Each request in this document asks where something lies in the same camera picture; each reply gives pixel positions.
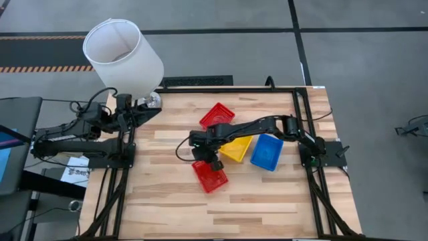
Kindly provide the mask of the black aluminium table frame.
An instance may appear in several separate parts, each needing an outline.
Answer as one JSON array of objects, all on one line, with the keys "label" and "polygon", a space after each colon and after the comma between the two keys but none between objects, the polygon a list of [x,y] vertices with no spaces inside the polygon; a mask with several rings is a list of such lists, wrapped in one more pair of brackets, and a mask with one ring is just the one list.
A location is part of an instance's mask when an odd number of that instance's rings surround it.
[{"label": "black aluminium table frame", "polygon": [[304,167],[300,144],[270,134],[218,150],[228,182],[205,193],[192,168],[190,131],[220,102],[237,125],[271,115],[301,120],[325,141],[338,134],[324,88],[171,88],[138,127],[134,164],[90,173],[72,241],[364,240],[350,182],[337,167]]}]

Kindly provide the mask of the silver lamp base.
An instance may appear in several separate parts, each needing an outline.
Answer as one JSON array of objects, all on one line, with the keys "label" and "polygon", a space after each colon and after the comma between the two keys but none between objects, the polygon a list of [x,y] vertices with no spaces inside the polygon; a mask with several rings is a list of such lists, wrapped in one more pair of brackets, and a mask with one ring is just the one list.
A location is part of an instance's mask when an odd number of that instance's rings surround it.
[{"label": "silver lamp base", "polygon": [[157,92],[151,92],[148,96],[138,99],[137,104],[147,108],[161,108],[163,105],[161,96]]}]

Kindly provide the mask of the white lamp shade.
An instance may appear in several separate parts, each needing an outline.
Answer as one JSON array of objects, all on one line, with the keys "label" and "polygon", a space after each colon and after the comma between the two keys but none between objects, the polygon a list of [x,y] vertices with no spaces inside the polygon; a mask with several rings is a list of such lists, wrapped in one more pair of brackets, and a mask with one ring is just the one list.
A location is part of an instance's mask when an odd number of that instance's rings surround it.
[{"label": "white lamp shade", "polygon": [[164,64],[126,19],[107,19],[89,31],[82,46],[86,59],[107,87],[134,99],[147,98],[164,77]]}]

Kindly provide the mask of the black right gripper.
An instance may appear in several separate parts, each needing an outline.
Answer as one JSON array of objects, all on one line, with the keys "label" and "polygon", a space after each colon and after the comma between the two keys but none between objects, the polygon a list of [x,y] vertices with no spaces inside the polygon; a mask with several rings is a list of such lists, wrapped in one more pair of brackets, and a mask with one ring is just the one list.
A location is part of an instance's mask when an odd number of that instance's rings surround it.
[{"label": "black right gripper", "polygon": [[213,171],[220,171],[224,168],[221,161],[218,161],[218,150],[220,142],[206,131],[190,131],[189,145],[192,146],[192,154],[196,161],[202,161],[211,166]]}]

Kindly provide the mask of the red plastic slotted basket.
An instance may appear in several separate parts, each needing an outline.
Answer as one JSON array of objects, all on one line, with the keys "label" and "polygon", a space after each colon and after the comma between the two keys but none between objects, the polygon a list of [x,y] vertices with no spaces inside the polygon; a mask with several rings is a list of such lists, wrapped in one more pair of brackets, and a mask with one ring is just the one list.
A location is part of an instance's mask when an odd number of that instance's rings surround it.
[{"label": "red plastic slotted basket", "polygon": [[235,113],[225,105],[218,102],[210,111],[199,121],[203,129],[219,123],[230,123],[235,118]]},{"label": "red plastic slotted basket", "polygon": [[203,161],[194,162],[192,168],[205,193],[211,193],[228,182],[223,170],[213,171],[210,165]]}]

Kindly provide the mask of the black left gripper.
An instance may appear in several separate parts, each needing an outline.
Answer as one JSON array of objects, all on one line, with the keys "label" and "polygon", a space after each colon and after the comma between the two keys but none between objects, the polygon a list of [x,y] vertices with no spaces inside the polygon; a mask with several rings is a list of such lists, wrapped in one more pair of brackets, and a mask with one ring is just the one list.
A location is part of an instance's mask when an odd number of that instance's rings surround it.
[{"label": "black left gripper", "polygon": [[119,130],[130,130],[136,128],[138,123],[146,123],[161,111],[162,108],[135,106],[127,100],[117,100],[115,120]]}]

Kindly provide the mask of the blue screen tablet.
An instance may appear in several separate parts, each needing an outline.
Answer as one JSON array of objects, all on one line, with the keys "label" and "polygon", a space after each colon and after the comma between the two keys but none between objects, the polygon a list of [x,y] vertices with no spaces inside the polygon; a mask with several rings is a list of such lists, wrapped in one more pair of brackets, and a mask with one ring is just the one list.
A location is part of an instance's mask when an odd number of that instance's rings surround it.
[{"label": "blue screen tablet", "polygon": [[17,129],[9,129],[0,125],[0,183],[6,173],[6,168],[14,147],[30,144],[31,139],[17,132]]}]

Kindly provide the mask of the black floor grille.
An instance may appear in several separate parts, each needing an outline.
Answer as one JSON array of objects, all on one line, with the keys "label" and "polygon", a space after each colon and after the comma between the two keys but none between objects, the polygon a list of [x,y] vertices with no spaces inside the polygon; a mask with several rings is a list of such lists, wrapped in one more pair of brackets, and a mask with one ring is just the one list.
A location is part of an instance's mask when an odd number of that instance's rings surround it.
[{"label": "black floor grille", "polygon": [[233,86],[232,75],[164,77],[160,86]]}]

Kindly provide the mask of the black floor device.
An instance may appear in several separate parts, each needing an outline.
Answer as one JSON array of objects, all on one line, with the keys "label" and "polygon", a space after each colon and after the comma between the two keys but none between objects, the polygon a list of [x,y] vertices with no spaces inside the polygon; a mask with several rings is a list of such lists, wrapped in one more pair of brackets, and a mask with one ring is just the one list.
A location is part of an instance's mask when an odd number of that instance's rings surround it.
[{"label": "black floor device", "polygon": [[411,118],[406,126],[395,127],[395,132],[399,136],[428,137],[428,114]]}]

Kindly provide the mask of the white printed paper sheet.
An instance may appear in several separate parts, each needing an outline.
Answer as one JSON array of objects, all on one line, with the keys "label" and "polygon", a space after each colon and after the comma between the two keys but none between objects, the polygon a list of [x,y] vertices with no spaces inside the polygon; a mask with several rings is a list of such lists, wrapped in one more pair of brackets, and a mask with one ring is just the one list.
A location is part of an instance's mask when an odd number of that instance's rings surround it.
[{"label": "white printed paper sheet", "polygon": [[70,157],[60,180],[81,187],[87,187],[90,176],[88,161],[89,159],[84,156]]}]

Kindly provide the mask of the dark grey desk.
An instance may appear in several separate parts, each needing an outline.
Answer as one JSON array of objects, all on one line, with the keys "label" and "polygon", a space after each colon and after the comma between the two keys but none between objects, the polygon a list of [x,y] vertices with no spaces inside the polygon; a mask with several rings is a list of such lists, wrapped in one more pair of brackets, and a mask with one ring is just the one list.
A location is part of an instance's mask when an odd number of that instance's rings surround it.
[{"label": "dark grey desk", "polygon": [[[37,124],[41,102],[41,97],[0,100],[0,125],[15,129],[26,137],[31,137]],[[9,150],[4,167],[3,164],[0,164],[0,195],[9,195],[19,189],[29,144]]]}]

